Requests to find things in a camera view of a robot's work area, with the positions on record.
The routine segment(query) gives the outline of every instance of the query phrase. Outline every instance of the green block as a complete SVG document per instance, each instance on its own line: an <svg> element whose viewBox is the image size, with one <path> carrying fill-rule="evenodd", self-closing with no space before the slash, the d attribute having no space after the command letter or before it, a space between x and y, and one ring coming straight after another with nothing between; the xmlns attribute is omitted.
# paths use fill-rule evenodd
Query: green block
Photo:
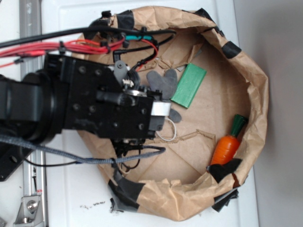
<svg viewBox="0 0 303 227"><path fill-rule="evenodd" d="M185 108L189 108L205 74L206 70L189 63L178 83L177 90L171 98L171 101L178 103Z"/></svg>

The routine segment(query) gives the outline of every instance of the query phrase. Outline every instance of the toy carrot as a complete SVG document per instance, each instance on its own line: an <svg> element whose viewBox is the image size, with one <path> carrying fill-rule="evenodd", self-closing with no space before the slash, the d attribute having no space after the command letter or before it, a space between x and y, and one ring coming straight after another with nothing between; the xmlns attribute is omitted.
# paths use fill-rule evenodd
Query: toy carrot
<svg viewBox="0 0 303 227"><path fill-rule="evenodd" d="M219 140L217 147L214 151L214 156L211 165L224 165L233 158L234 154L240 146L240 142L237 140L237 136L239 135L241 129L247 121L247 118L239 114L235 115L232 124L232 131L230 135L224 136Z"/></svg>

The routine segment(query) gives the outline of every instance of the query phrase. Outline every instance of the brown paper bag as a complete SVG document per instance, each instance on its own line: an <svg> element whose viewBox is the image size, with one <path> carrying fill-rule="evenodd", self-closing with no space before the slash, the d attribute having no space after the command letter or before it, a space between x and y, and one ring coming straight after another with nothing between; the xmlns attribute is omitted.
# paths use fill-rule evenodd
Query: brown paper bag
<svg viewBox="0 0 303 227"><path fill-rule="evenodd" d="M147 84L149 70L163 75L167 69L190 62L207 70L191 106L185 109L172 105L182 115L182 121L177 124L177 138L172 142L160 138L146 142L166 147L165 153L141 160L139 166L129 172L123 168L118 171L111 165L99 166L112 191L114 208L181 221L219 204L244 183L264 146L268 108L266 75L239 47L226 40L203 9L191 13L166 7L143 7L106 20L113 27L140 30L145 26L147 30L177 31L173 41L160 47L159 59L141 69L143 84ZM128 53L122 60L132 66L152 51ZM113 63L111 55L78 57ZM241 145L231 162L207 171L216 140L228 134L235 114L249 118ZM166 123L160 133L169 138L170 124ZM116 158L110 140L99 139L88 132L80 135L93 157Z"/></svg>

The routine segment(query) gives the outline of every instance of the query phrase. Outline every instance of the red wire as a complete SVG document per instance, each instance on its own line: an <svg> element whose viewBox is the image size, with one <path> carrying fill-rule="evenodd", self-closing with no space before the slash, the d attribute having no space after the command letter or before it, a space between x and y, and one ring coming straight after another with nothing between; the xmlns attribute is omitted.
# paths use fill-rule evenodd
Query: red wire
<svg viewBox="0 0 303 227"><path fill-rule="evenodd" d="M142 39L141 41L144 42L144 43L147 43L147 44L150 45L150 46L152 46L153 49L154 49L155 52L156 52L155 56L154 56L152 59L150 59L150 60L148 60L148 61L146 61L146 62L144 63L144 64L146 64L146 63L148 63L148 62L154 60L154 59L157 57L159 51L158 51L157 47L156 47L152 42L150 42L150 41L148 41L148 40L146 40L146 39ZM139 68L136 69L136 71L138 72L142 67L143 67L143 64L140 65Z"/></svg>
<svg viewBox="0 0 303 227"><path fill-rule="evenodd" d="M15 64L15 63L10 62L10 63L7 63L7 64L3 64L3 65L0 65L0 68L6 67L6 66L9 66L9 65L13 65L13 64Z"/></svg>
<svg viewBox="0 0 303 227"><path fill-rule="evenodd" d="M124 38L109 44L110 51L114 51L122 45L124 42ZM99 46L99 43L91 41L91 40L72 40L64 43L64 47L71 52L78 52L84 54L104 54L108 53L108 49L106 46L102 47L92 47L88 44L93 44L95 46ZM36 57L45 55L46 51L55 51L60 48L59 43L55 42L43 42L43 43L32 43L32 44L24 44L18 47L13 47L8 50L0 52L0 57Z"/></svg>

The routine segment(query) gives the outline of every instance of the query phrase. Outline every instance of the white wire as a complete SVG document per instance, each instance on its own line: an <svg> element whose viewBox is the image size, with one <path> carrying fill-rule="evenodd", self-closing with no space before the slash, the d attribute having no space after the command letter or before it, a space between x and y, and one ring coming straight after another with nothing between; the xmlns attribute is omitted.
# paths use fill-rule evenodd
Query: white wire
<svg viewBox="0 0 303 227"><path fill-rule="evenodd" d="M176 128L175 123L174 123L171 119L169 119L169 118L165 118L165 119L166 119L167 121L171 122L172 125L173 125L173 127L174 127L174 136L173 136L173 138L171 138L171 139L166 139L166 138L163 138L163 137L160 135L160 133L156 132L156 134L157 134L162 140L167 141L167 142L170 142L170 141L173 141L173 140L176 138L176 136L177 136L177 128Z"/></svg>

